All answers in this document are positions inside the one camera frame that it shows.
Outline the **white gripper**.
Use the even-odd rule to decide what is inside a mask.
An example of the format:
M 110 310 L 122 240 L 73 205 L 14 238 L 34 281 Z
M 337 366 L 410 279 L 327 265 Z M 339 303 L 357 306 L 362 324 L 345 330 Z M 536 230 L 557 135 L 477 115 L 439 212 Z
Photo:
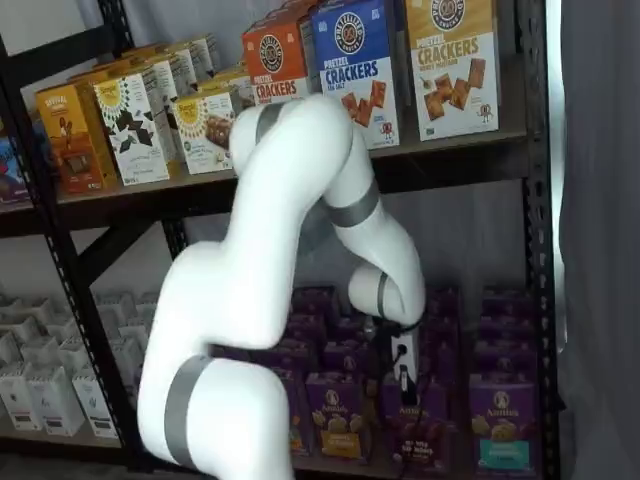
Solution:
M 401 387 L 404 406 L 417 404 L 417 334 L 400 333 L 391 337 L 393 372 Z

